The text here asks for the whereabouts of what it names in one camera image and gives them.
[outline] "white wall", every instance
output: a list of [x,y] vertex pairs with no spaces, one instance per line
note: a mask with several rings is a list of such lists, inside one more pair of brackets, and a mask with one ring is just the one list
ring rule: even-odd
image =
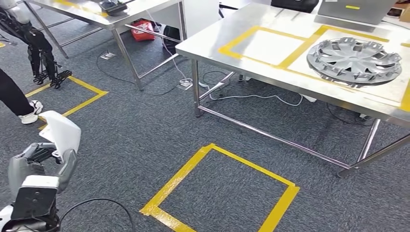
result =
[[[219,0],[183,0],[183,2],[188,37],[219,20]],[[180,27],[177,4],[153,13],[152,17],[159,23],[175,28]]]

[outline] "gray carpet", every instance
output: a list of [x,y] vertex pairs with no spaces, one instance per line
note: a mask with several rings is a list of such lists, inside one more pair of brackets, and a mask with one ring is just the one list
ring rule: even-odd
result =
[[[46,24],[63,16],[38,10]],[[52,28],[60,42],[92,30],[79,21]],[[168,54],[161,41],[137,43],[129,33],[122,35],[137,70],[142,73]],[[278,232],[408,232],[410,228],[410,158],[405,147],[348,178],[335,176],[337,166],[277,143],[232,123],[205,114],[193,113],[191,90],[172,89],[181,74],[172,63],[143,79],[144,91],[115,80],[99,71],[97,56],[108,50],[115,58],[99,60],[101,68],[117,78],[132,81],[120,51],[108,31],[100,31],[65,47],[70,59],[55,55],[73,75],[107,95],[69,116],[82,129],[79,166],[67,190],[58,196],[61,212],[71,205],[94,197],[123,203],[132,212],[137,231],[168,232],[167,228],[139,210],[202,146],[216,143],[255,164],[291,180],[300,191],[277,226]],[[31,80],[27,48],[19,43],[0,48],[0,64],[28,93],[38,86]],[[187,77],[190,63],[176,62]],[[200,64],[200,73],[221,70]],[[206,76],[215,83],[223,75]],[[251,80],[232,83],[214,96],[273,95],[296,103],[299,96],[274,86]],[[94,93],[67,80],[61,89],[47,89],[30,99],[39,99],[46,110],[66,110]],[[292,107],[276,99],[232,99],[208,102],[219,112],[268,132],[352,163],[361,149],[369,127],[345,124],[333,118],[324,102]],[[334,114],[354,122],[355,113],[330,106]],[[38,127],[43,122],[23,126],[0,104],[0,207],[13,199],[7,186],[10,157],[32,142],[42,142]],[[409,133],[382,123],[374,140],[375,151]],[[57,170],[46,162],[49,173]],[[257,231],[283,191],[283,186],[260,172],[223,155],[206,157],[182,181],[161,208],[198,232]],[[112,203],[95,202],[79,207],[63,223],[64,231],[130,231],[126,214]]]

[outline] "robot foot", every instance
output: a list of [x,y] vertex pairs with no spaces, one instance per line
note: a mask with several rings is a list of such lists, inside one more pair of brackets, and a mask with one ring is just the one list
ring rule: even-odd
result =
[[53,87],[53,88],[55,88],[55,89],[60,88],[61,83],[62,83],[65,79],[67,79],[67,77],[71,76],[72,73],[73,73],[73,72],[70,71],[70,70],[65,70],[65,71],[63,71],[63,72],[60,72],[59,74],[57,74],[56,78],[54,78],[54,79],[51,80],[50,86]]
[[45,80],[46,78],[48,78],[47,72],[42,72],[42,73],[40,73],[38,76],[35,76],[35,77],[34,77],[33,82],[34,82],[36,85],[42,85],[42,84],[44,83],[44,80]]

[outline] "white cable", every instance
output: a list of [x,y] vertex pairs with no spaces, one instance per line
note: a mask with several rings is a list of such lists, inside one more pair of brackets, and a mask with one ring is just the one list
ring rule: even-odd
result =
[[[200,85],[201,87],[204,87],[204,88],[210,90],[209,85],[205,85],[205,84],[202,84],[202,83],[200,83],[200,82],[199,82],[199,85]],[[214,101],[224,100],[224,99],[229,99],[229,98],[250,98],[250,97],[257,97],[257,98],[263,98],[263,99],[277,98],[277,99],[279,99],[279,101],[281,101],[281,102],[283,102],[283,103],[285,103],[285,104],[287,104],[287,105],[299,106],[299,105],[302,103],[302,101],[303,101],[303,96],[302,96],[302,94],[299,94],[299,95],[300,95],[300,101],[299,101],[297,104],[292,104],[292,103],[286,102],[285,100],[283,100],[282,98],[280,98],[278,95],[272,95],[272,96],[264,97],[264,96],[259,96],[259,95],[252,94],[252,95],[247,95],[247,96],[229,96],[229,97],[224,97],[224,98],[213,98],[213,97],[212,97],[212,94],[209,94],[209,98],[212,99],[212,100],[214,100]]]
[[[151,18],[151,21],[154,22],[155,26],[157,26],[155,19],[152,17],[151,13],[148,10],[145,10],[148,14],[148,16]],[[162,39],[162,45],[164,46],[165,50],[171,55],[173,56],[173,54],[168,50],[168,48],[165,46],[165,41],[163,37],[160,37]],[[184,79],[180,80],[179,82],[186,82],[186,81],[190,81],[192,82],[191,78],[187,78],[184,73],[178,68],[178,65],[175,62],[175,59],[172,58],[172,61],[174,62],[175,68],[178,70],[178,72],[181,73],[181,75],[184,77]]]

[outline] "stainless steel table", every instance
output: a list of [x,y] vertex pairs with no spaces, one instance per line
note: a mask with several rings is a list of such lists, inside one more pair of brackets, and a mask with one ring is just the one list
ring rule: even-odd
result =
[[[179,40],[175,40],[173,38],[169,38],[167,36],[163,36],[162,34],[155,33],[155,32],[150,32],[146,31],[144,29],[136,28],[129,23],[142,18],[142,17],[147,17],[147,11],[149,13],[154,13],[157,11],[160,11],[164,8],[167,8],[171,5],[178,4],[178,9],[179,9],[179,20],[180,20],[180,28],[181,28],[181,40],[186,39],[186,27],[185,27],[185,15],[184,15],[184,7],[183,7],[183,1],[182,0],[134,0],[130,3],[127,3],[128,9],[125,10],[122,14],[119,16],[109,16],[107,13],[103,12],[101,10],[101,7],[98,5],[96,1],[91,1],[91,0],[24,0],[25,5],[28,7],[28,9],[33,13],[35,18],[39,21],[41,26],[43,27],[44,31],[47,33],[47,35],[51,38],[55,46],[60,50],[60,52],[67,58],[67,54],[63,50],[63,46],[69,45],[75,41],[78,41],[86,36],[89,36],[97,31],[100,31],[102,29],[110,30],[112,31],[112,34],[125,58],[125,61],[127,65],[130,67],[132,75],[135,79],[135,82],[137,86],[142,89],[141,81],[140,78],[144,77],[145,75],[151,73],[155,69],[159,68],[163,64],[169,62],[178,54],[175,54],[174,56],[170,57],[169,59],[165,60],[158,66],[152,68],[151,70],[145,72],[142,75],[138,75],[134,65],[132,64],[132,61],[130,59],[130,56],[128,54],[127,49],[125,48],[124,42],[121,39],[120,36],[120,31],[118,30],[121,27],[128,27],[132,29],[136,29],[139,31],[143,31],[146,33],[153,34],[155,36],[159,36],[162,38],[170,39],[173,41],[180,42]],[[36,11],[30,6],[29,3],[44,7],[46,9],[49,9],[54,12],[58,12],[60,14],[96,25],[100,28],[95,29],[89,33],[86,33],[82,36],[79,36],[77,38],[74,38],[68,42],[65,42],[63,44],[59,44],[56,38],[53,36],[53,34],[50,32],[49,28],[54,27],[56,25],[59,25],[61,23],[69,21],[69,19],[64,20],[62,22],[58,22],[52,25],[45,25],[45,23],[41,20],[39,15],[36,13]]]
[[[367,87],[351,86],[320,76],[308,66],[307,51],[319,41],[341,37],[377,41],[383,44],[387,51],[397,52],[403,58],[402,74],[387,84]],[[344,176],[410,142],[409,134],[380,151],[368,155],[381,120],[410,127],[410,66],[407,65],[410,63],[409,38],[410,34],[402,30],[388,31],[251,3],[182,42],[176,50],[179,54],[192,59],[196,116],[208,112],[222,117],[336,164],[345,169],[339,173],[339,176]],[[198,61],[233,72],[200,95]],[[201,100],[217,88],[226,85],[234,72],[377,118],[357,162],[348,165],[201,105]]]

